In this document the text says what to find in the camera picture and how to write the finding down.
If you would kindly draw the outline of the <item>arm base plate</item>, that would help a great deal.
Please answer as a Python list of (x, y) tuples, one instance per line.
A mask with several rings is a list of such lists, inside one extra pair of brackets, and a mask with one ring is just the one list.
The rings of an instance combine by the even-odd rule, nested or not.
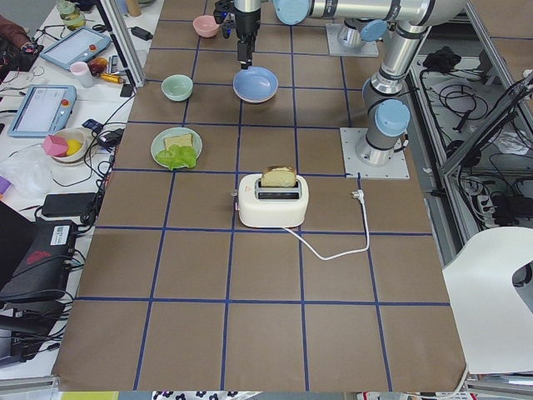
[(347, 178), (407, 180), (405, 151), (397, 139), (392, 149), (378, 150), (366, 140), (366, 128), (342, 127), (341, 147)]
[(328, 23), (326, 38), (329, 54), (338, 57), (377, 58), (379, 56), (376, 42), (366, 42), (353, 27), (344, 23)]

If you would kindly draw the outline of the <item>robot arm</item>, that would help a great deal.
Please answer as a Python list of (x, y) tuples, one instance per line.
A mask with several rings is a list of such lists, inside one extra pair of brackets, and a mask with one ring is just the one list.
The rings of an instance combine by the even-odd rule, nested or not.
[[(223, 37), (231, 32), (237, 35), (237, 59), (242, 70), (252, 65), (257, 33), (261, 26), (263, 1), (218, 1), (213, 17), (222, 28)], [(311, 11), (310, 1), (274, 1), (277, 18), (286, 25), (302, 22)], [(368, 42), (381, 38), (387, 29), (387, 22), (380, 19), (346, 18), (337, 34), (337, 41), (345, 48), (362, 48)]]
[(411, 114), (400, 95), (428, 30), (449, 21), (464, 1), (275, 1), (276, 16), (287, 25), (306, 18), (344, 18), (366, 42), (385, 38), (379, 70), (363, 86), (368, 116), (366, 136), (356, 145), (358, 158), (371, 166), (389, 162)]

